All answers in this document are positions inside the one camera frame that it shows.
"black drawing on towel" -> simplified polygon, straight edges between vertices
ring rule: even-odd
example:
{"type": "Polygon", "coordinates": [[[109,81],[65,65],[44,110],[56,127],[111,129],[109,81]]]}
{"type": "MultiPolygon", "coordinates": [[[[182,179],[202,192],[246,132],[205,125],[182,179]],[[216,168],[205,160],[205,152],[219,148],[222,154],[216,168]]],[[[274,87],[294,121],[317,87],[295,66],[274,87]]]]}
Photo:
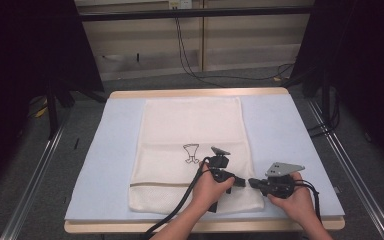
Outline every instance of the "black drawing on towel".
{"type": "Polygon", "coordinates": [[[195,158],[196,150],[198,149],[198,147],[199,147],[199,144],[196,144],[196,143],[183,145],[183,148],[186,150],[186,152],[189,155],[189,158],[185,160],[187,163],[199,162],[199,160],[195,158]]]}

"table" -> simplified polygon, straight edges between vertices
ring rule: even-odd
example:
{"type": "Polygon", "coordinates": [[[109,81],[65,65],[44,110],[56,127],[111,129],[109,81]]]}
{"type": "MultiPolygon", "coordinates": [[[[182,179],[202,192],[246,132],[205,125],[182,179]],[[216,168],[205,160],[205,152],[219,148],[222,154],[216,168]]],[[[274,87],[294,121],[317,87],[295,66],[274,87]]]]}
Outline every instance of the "table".
{"type": "MultiPolygon", "coordinates": [[[[265,178],[264,172],[271,163],[279,159],[289,158],[291,159],[289,163],[304,165],[306,170],[302,172],[303,178],[312,182],[321,193],[320,208],[325,228],[339,230],[345,226],[343,217],[345,214],[287,90],[284,88],[233,88],[112,93],[73,191],[66,215],[65,230],[67,232],[141,233],[164,217],[158,214],[130,211],[127,207],[126,192],[123,192],[129,184],[129,171],[132,169],[135,154],[131,148],[135,147],[138,125],[140,125],[141,108],[138,106],[149,98],[195,96],[240,97],[244,123],[248,129],[247,134],[254,158],[254,169],[258,169],[258,173],[256,170],[258,177],[265,178]],[[122,130],[117,131],[124,131],[123,134],[118,134],[114,128],[111,131],[106,130],[111,124],[119,124],[122,130]],[[112,163],[119,164],[123,166],[122,168],[117,169],[115,165],[108,166],[111,163],[109,159],[119,156],[122,156],[123,161],[112,163]]],[[[265,203],[266,207],[262,212],[222,216],[205,215],[192,232],[302,230],[298,224],[288,219],[281,209],[271,205],[269,201],[265,203]]]]}

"gray floor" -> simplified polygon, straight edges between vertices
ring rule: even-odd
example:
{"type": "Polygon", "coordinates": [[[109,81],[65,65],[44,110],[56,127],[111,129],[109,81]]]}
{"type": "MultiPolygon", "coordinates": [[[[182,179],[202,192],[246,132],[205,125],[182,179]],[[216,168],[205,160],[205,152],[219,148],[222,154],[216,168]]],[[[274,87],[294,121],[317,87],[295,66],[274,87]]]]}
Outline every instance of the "gray floor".
{"type": "MultiPolygon", "coordinates": [[[[276,73],[277,68],[259,68],[222,71],[212,74],[263,78],[276,73]]],[[[273,80],[250,81],[221,77],[203,80],[215,83],[218,87],[279,85],[279,82],[273,80]]],[[[114,90],[217,87],[185,74],[108,81],[104,84],[107,96],[114,90]]],[[[301,86],[294,86],[289,91],[305,125],[307,127],[315,126],[317,121],[300,89],[301,86]]],[[[64,231],[63,226],[72,189],[104,109],[104,104],[79,94],[74,95],[77,102],[69,110],[67,125],[18,234],[18,239],[101,239],[102,237],[100,235],[68,234],[64,231]]],[[[39,107],[37,104],[33,105],[31,111],[34,112],[39,107]]],[[[60,116],[63,116],[65,111],[67,110],[60,109],[60,116]]],[[[46,114],[41,118],[29,118],[10,157],[9,164],[0,174],[0,236],[48,143],[48,131],[46,114]]],[[[341,107],[341,122],[335,133],[384,212],[384,155],[382,150],[366,140],[364,130],[343,106],[341,107]]],[[[382,239],[366,207],[354,190],[349,177],[339,164],[329,142],[324,136],[313,138],[313,142],[333,186],[340,189],[338,197],[346,213],[345,228],[331,232],[333,237],[335,239],[382,239]]],[[[249,233],[192,235],[191,239],[280,239],[282,237],[290,239],[290,236],[285,236],[282,233],[272,235],[249,233]]],[[[105,239],[139,239],[139,235],[106,235],[105,239]]]]}

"hand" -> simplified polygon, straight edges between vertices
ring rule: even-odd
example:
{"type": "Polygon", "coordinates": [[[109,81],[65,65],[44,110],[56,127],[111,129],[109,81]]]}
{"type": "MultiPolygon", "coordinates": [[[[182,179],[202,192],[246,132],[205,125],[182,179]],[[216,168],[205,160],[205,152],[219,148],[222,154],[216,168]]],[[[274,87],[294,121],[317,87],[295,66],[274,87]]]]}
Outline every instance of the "hand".
{"type": "Polygon", "coordinates": [[[203,174],[193,188],[193,198],[190,206],[205,213],[213,203],[219,200],[227,189],[233,186],[235,178],[231,177],[224,182],[218,183],[214,180],[211,172],[208,171],[207,164],[203,162],[200,164],[204,164],[203,174]]]}
{"type": "MultiPolygon", "coordinates": [[[[302,180],[299,172],[291,173],[291,176],[294,180],[302,180]]],[[[292,220],[301,225],[312,215],[316,216],[310,191],[306,187],[296,186],[294,193],[287,199],[277,198],[271,194],[268,194],[268,198],[274,205],[282,208],[292,220]]]]}

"cloth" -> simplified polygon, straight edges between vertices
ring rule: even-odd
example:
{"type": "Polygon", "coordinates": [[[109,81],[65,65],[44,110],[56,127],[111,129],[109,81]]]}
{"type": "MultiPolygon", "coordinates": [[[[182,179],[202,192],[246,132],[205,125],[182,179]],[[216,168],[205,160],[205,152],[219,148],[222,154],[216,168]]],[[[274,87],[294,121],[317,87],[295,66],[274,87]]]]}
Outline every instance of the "cloth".
{"type": "MultiPolygon", "coordinates": [[[[192,181],[198,161],[215,155],[212,146],[231,153],[226,155],[226,171],[245,180],[254,177],[239,98],[147,100],[129,188],[130,208],[169,214],[192,181]]],[[[261,193],[247,185],[224,194],[217,212],[245,212],[263,206],[261,193]]]]}

